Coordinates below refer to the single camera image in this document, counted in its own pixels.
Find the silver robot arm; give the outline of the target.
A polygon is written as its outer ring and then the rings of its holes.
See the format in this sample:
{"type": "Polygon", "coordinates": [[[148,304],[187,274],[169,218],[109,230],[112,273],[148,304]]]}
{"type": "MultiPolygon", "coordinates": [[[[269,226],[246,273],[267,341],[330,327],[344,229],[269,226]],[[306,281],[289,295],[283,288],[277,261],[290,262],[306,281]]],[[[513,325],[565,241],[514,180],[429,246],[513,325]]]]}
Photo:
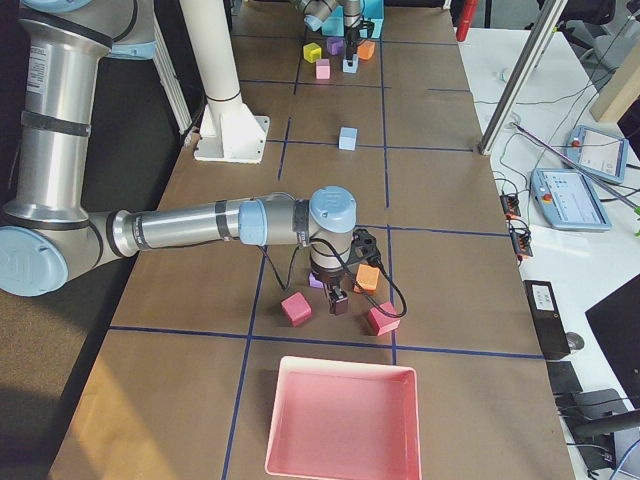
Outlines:
{"type": "MultiPolygon", "coordinates": [[[[183,206],[217,196],[264,193],[282,187],[307,195],[325,184],[351,190],[359,211],[373,217],[382,206],[383,153],[371,134],[353,152],[337,148],[333,127],[313,127],[298,144],[286,145],[287,108],[311,93],[295,87],[291,71],[301,62],[303,28],[281,3],[250,2],[234,19],[233,44],[244,70],[255,70],[250,99],[276,118],[266,160],[258,166],[213,165],[179,159],[174,123],[153,66],[106,60],[98,80],[97,133],[90,148],[83,199],[88,208],[146,209],[183,206]]],[[[276,290],[263,279],[258,251],[238,244],[209,244],[146,253],[121,260],[39,297],[1,297],[3,325],[90,328],[97,322],[180,323],[197,329],[246,318],[256,293],[276,290]]]]}
{"type": "Polygon", "coordinates": [[[374,30],[374,23],[364,16],[363,1],[291,0],[290,4],[303,16],[306,27],[314,32],[322,27],[338,7],[341,7],[344,31],[343,65],[357,67],[357,50],[364,41],[360,33],[365,31],[369,37],[374,30]]]}

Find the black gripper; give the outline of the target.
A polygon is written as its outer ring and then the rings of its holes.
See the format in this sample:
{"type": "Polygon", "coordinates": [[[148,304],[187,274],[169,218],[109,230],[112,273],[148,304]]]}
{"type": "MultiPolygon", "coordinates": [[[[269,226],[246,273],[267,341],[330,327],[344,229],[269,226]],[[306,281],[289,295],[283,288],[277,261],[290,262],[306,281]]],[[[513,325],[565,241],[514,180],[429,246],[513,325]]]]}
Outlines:
{"type": "Polygon", "coordinates": [[[375,24],[373,21],[363,17],[362,14],[358,15],[344,15],[344,38],[345,38],[345,55],[353,56],[351,60],[344,59],[345,68],[357,67],[357,56],[355,55],[358,50],[358,46],[363,41],[360,33],[365,32],[365,38],[369,38],[373,33],[375,24]]]}
{"type": "Polygon", "coordinates": [[[348,295],[342,288],[345,276],[352,285],[360,264],[380,270],[381,256],[376,239],[366,229],[351,233],[321,230],[311,239],[310,262],[312,273],[324,284],[329,300],[329,312],[342,315],[348,311],[348,295]]]}

